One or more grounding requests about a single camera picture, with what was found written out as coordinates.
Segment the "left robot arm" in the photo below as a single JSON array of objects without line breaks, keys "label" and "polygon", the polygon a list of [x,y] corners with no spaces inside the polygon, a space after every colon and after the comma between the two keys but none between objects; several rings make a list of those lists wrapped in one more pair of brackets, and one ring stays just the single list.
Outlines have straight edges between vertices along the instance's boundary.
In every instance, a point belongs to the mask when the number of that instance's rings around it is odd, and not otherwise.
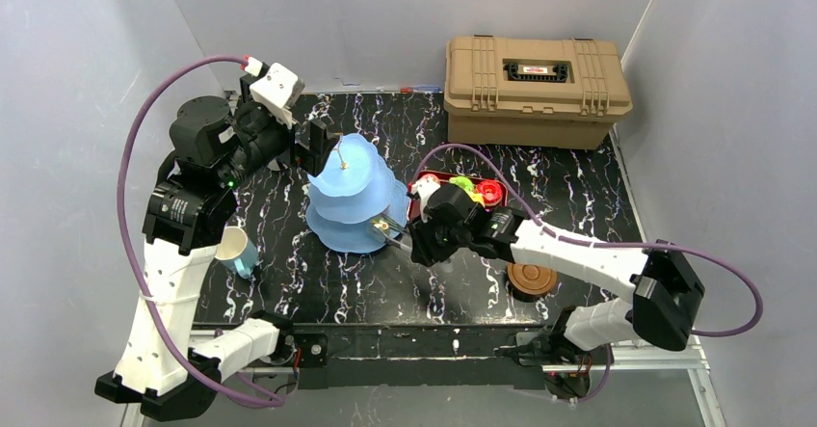
[{"label": "left robot arm", "polygon": [[198,346],[190,334],[203,280],[237,209],[235,188],[283,156],[318,174],[340,139],[319,120],[309,123],[306,142],[296,134],[255,101],[232,110],[208,95],[178,109],[173,149],[146,207],[133,326],[116,368],[97,379],[97,395],[137,403],[156,421],[191,419],[209,409],[227,378],[282,349],[291,323],[266,311]]}]

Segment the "blue three-tier cake stand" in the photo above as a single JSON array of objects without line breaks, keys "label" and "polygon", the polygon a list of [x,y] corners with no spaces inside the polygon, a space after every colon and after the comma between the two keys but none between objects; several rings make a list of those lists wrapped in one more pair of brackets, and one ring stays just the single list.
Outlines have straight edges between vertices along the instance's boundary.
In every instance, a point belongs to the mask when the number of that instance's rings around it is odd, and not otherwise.
[{"label": "blue three-tier cake stand", "polygon": [[370,219],[384,214],[406,227],[407,192],[374,144],[361,134],[347,134],[324,170],[309,178],[306,223],[332,251],[370,254],[385,246],[371,231]]}]

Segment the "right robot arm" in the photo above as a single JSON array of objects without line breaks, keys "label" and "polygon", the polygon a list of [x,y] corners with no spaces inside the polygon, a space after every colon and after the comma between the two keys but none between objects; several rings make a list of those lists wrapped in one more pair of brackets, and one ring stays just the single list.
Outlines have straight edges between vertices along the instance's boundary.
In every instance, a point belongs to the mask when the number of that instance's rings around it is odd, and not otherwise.
[{"label": "right robot arm", "polygon": [[487,210],[448,183],[417,181],[410,196],[419,205],[408,223],[413,262],[431,267],[469,249],[487,259],[553,269],[615,296],[567,311],[556,337],[582,351],[633,339],[668,351],[686,348],[705,288],[674,245],[615,247],[537,224],[518,209]]}]

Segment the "red rectangular tray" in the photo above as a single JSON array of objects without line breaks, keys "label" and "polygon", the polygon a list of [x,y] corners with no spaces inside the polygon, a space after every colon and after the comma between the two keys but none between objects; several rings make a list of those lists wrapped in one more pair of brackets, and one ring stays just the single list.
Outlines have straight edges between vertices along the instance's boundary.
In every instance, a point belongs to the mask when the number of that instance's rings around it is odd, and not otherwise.
[{"label": "red rectangular tray", "polygon": [[[449,184],[448,180],[451,177],[454,177],[456,175],[463,175],[463,174],[446,173],[446,172],[441,172],[441,171],[426,170],[426,171],[422,171],[420,173],[420,175],[414,181],[416,181],[420,176],[423,176],[423,175],[426,175],[426,174],[435,175],[438,178],[439,183],[441,184],[440,188],[442,186],[446,185],[446,184]],[[466,176],[466,177],[470,178],[476,185],[480,181],[482,181],[484,179],[492,179],[492,178],[485,178],[485,177],[480,177],[480,176]],[[408,196],[409,196],[410,186],[414,181],[412,181],[408,185]],[[504,184],[504,183],[502,183],[502,184],[504,185],[504,188],[505,188],[505,198],[504,198],[503,202],[500,205],[497,205],[495,207],[491,207],[491,208],[484,207],[485,210],[490,211],[490,210],[493,210],[493,209],[495,209],[497,207],[507,205],[508,198],[509,198],[509,195],[510,195],[510,190],[508,189],[508,186],[506,184]],[[414,219],[416,217],[419,217],[423,213],[423,210],[420,210],[420,206],[416,201],[414,201],[411,197],[409,197],[409,198],[410,198],[410,203],[409,203],[409,206],[408,206],[408,209],[407,209],[407,220],[411,221],[412,219]]]}]

